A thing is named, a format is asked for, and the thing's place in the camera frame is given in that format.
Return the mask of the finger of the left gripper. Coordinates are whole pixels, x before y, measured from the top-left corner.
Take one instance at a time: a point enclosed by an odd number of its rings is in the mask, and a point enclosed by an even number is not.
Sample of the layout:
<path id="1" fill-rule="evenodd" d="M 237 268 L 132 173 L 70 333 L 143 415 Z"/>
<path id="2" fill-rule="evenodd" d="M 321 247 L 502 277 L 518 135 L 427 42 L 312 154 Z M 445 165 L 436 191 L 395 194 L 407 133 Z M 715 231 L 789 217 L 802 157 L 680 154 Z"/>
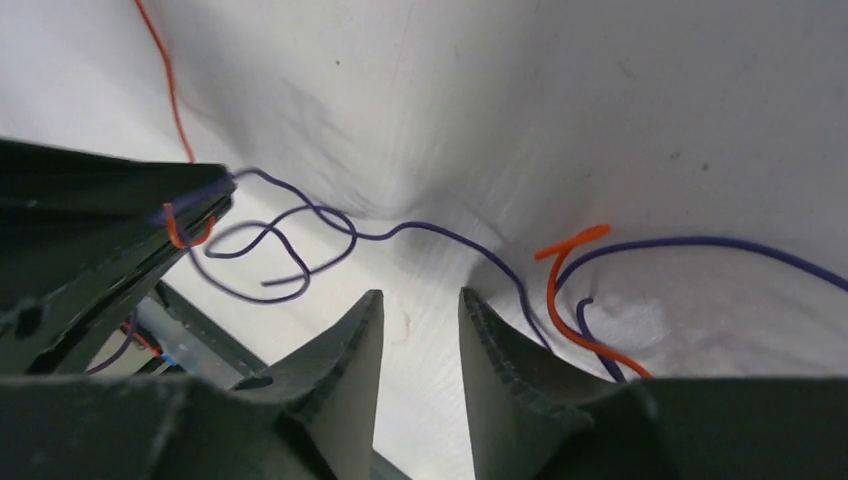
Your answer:
<path id="1" fill-rule="evenodd" d="M 234 189 L 219 164 L 141 162 L 4 139 L 1 296 L 40 299 L 164 246 L 163 206 L 199 224 Z"/>
<path id="2" fill-rule="evenodd" d="M 82 371 L 178 259 L 160 200 L 1 210 L 1 372 Z"/>

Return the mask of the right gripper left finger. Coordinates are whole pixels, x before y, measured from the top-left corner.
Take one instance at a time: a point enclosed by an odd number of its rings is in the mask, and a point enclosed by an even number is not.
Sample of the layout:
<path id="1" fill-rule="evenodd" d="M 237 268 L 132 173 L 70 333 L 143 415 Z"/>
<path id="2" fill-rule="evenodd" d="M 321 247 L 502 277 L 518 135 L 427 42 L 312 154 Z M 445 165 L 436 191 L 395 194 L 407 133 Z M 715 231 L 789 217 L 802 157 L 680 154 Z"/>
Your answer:
<path id="1" fill-rule="evenodd" d="M 366 292 L 286 358 L 222 389 L 187 375 L 1 383 L 5 479 L 366 479 L 383 352 Z"/>

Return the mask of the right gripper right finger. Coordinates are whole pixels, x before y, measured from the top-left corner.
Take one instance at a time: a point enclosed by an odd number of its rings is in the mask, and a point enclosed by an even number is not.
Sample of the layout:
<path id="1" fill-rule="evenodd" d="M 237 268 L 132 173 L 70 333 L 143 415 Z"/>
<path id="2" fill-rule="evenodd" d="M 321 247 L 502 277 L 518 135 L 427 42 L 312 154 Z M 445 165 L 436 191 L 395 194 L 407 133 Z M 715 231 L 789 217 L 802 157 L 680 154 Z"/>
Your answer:
<path id="1" fill-rule="evenodd" d="M 614 384 L 525 337 L 472 289 L 460 356 L 479 479 L 843 479 L 843 378 Z"/>

